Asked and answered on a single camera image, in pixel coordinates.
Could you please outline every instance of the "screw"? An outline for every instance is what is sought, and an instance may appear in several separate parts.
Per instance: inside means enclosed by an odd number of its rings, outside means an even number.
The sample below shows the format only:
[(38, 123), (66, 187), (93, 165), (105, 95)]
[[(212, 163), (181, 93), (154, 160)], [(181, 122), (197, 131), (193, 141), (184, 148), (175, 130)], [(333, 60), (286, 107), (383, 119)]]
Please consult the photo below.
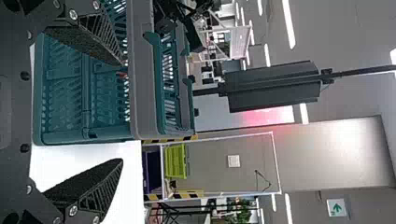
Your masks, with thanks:
[(54, 5), (56, 8), (60, 8), (60, 7), (61, 7), (61, 4), (59, 3), (58, 0), (53, 0), (53, 5)]
[(21, 153), (26, 153), (30, 151), (30, 145), (29, 144), (22, 144), (20, 147)]
[(100, 222), (99, 217), (95, 217), (95, 218), (93, 219), (93, 221), (92, 221), (92, 224), (99, 224), (99, 222)]
[(72, 19), (73, 21), (76, 21), (78, 19), (78, 14), (74, 9), (71, 9), (69, 11), (69, 16), (70, 16), (70, 19)]
[(32, 190), (33, 190), (33, 187), (32, 186), (30, 186), (30, 185), (28, 185), (27, 186), (27, 190), (26, 190), (26, 194), (31, 194), (32, 193)]
[(73, 216), (76, 215), (77, 212), (78, 212), (78, 208), (77, 208), (75, 205), (73, 205), (73, 207), (70, 208), (69, 216), (70, 216), (70, 217), (73, 217)]
[(100, 7), (98, 1), (93, 1), (93, 8), (95, 8), (95, 10), (98, 10)]
[(56, 217), (55, 219), (53, 219), (53, 224), (61, 224), (61, 219), (59, 217)]
[(21, 79), (23, 81), (29, 81), (30, 80), (30, 74), (28, 72), (25, 72), (25, 71), (21, 72)]
[(32, 33), (30, 31), (27, 31), (27, 39), (32, 39)]

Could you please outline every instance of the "green exit sign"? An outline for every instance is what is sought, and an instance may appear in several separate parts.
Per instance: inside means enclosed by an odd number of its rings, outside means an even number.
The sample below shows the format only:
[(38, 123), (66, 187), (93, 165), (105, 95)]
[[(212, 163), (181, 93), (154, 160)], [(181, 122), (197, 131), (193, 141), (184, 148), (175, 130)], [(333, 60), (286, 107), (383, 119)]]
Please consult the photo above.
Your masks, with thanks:
[(329, 217), (347, 217), (347, 207), (344, 199), (327, 200)]

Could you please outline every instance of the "fluorescent light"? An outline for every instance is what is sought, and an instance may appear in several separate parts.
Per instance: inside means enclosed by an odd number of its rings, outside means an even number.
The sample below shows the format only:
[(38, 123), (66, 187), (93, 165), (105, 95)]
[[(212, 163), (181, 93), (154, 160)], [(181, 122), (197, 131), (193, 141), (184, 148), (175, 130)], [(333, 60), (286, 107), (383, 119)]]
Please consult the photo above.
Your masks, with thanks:
[(244, 8), (241, 7), (241, 18), (242, 18), (242, 25), (245, 26), (245, 12), (244, 12)]
[(259, 197), (256, 198), (256, 207), (257, 207), (257, 210), (259, 210), (258, 213), (257, 213), (257, 216), (259, 217), (259, 216), (260, 216), (260, 203), (259, 203)]
[(300, 104), (301, 120), (303, 124), (309, 124), (308, 110), (306, 104)]
[(247, 70), (247, 62), (245, 62), (245, 60), (242, 60), (242, 69), (244, 69), (244, 71)]
[(262, 210), (262, 208), (260, 209), (260, 214), (262, 215), (262, 224), (265, 224), (264, 211)]
[(272, 205), (273, 205), (273, 211), (276, 212), (276, 198), (275, 198), (275, 194), (271, 194), (271, 200), (272, 200)]
[(286, 29), (288, 30), (289, 45), (291, 49), (296, 46), (296, 37), (294, 34), (293, 22), (291, 20), (291, 11), (289, 0), (282, 0), (283, 13), (285, 14)]
[(270, 50), (268, 49), (268, 44), (264, 45), (264, 53), (265, 53), (265, 62), (267, 63), (267, 67), (271, 67)]
[(392, 64), (396, 64), (396, 49), (390, 52), (390, 58), (392, 59)]
[(262, 16), (262, 0), (257, 0), (257, 6), (259, 8), (259, 15)]
[(254, 42), (254, 32), (253, 32), (253, 21), (252, 20), (248, 21), (248, 24), (251, 26), (251, 29), (250, 29), (250, 42), (251, 42), (251, 45), (254, 45), (255, 42)]
[(248, 53), (248, 50), (247, 50), (247, 65), (250, 65), (250, 54)]
[(239, 4), (235, 3), (236, 18), (239, 20)]
[(290, 207), (289, 194), (285, 194), (285, 202), (286, 202), (286, 215), (288, 216), (288, 223), (289, 224), (293, 224), (293, 217), (291, 216), (291, 207)]

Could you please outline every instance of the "metal rod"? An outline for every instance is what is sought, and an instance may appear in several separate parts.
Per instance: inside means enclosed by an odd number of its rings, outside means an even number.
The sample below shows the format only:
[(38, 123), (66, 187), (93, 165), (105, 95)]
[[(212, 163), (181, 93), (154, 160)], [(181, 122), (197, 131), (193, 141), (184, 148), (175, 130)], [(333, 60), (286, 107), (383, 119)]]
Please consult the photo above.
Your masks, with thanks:
[(355, 77), (355, 76), (367, 76), (367, 75), (375, 75), (379, 73), (386, 73), (386, 72), (396, 72), (396, 65), (383, 65), (377, 67), (368, 67), (368, 68), (361, 68), (355, 70), (349, 70), (344, 72), (336, 72), (331, 73), (329, 75), (323, 75), (325, 78), (337, 78), (337, 77)]

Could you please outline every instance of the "warning tape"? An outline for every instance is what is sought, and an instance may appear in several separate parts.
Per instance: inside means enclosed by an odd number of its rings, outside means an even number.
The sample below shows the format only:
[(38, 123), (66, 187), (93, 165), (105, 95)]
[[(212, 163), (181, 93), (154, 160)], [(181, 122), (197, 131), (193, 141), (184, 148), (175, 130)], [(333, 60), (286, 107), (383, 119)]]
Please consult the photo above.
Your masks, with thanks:
[[(175, 194), (173, 194), (171, 199), (197, 199), (204, 198), (203, 190), (178, 190)], [(145, 194), (145, 202), (150, 201), (160, 201), (163, 199), (162, 194)]]
[(191, 140), (198, 140), (198, 135), (195, 134), (193, 136), (188, 136), (188, 137), (178, 138), (178, 139), (143, 140), (142, 145), (183, 142), (183, 141), (191, 141)]

